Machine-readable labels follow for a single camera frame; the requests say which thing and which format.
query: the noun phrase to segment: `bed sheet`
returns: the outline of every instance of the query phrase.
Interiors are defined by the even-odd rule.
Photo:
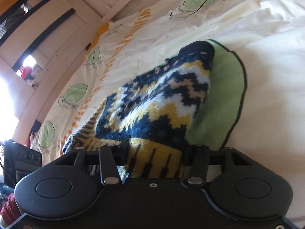
[[[183,46],[212,39],[219,51],[234,55],[232,61],[240,63],[234,84],[239,98],[222,100],[227,103],[223,108],[233,109],[221,111],[217,120],[200,118],[188,140],[213,149],[226,142],[285,177],[294,190],[287,216],[304,224],[304,8],[305,0],[162,0],[105,25],[52,106],[32,148],[44,153],[44,164],[59,157],[69,135],[89,120],[105,97]],[[208,117],[207,109],[215,113],[216,88],[211,106],[201,115]],[[227,93],[219,92],[223,97]],[[220,135],[217,126],[222,119],[231,126]]]

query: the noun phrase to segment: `bright light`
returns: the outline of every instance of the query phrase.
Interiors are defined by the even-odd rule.
[[[14,104],[7,84],[0,78],[0,141],[11,139],[19,120],[14,116]]]
[[[36,60],[32,57],[32,55],[28,55],[26,57],[26,59],[23,61],[22,66],[30,66],[30,67],[34,67],[34,65],[36,64]]]

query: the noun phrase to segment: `metal rivet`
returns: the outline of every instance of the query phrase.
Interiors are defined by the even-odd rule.
[[[107,185],[116,185],[119,183],[119,179],[116,177],[107,177],[104,179],[104,183]]]
[[[201,177],[190,177],[188,179],[188,183],[191,185],[199,185],[199,184],[203,183],[203,180]]]

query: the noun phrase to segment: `mattress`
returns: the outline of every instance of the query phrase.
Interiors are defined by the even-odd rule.
[[[287,216],[304,225],[304,7],[305,0],[162,0],[102,26],[31,147],[43,164],[56,159],[105,97],[208,40],[216,51],[211,89],[187,140],[233,146],[286,178],[294,191]]]

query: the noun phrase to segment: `black electronic device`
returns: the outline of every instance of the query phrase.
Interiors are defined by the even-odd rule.
[[[80,147],[23,178],[15,200],[23,215],[12,229],[208,228],[295,229],[284,216],[288,182],[233,148],[189,146],[182,179],[127,179],[128,139],[86,152]],[[98,178],[86,166],[100,165]],[[222,174],[206,182],[209,165]]]
[[[40,152],[27,148],[13,140],[4,143],[4,183],[14,188],[25,176],[42,166]]]

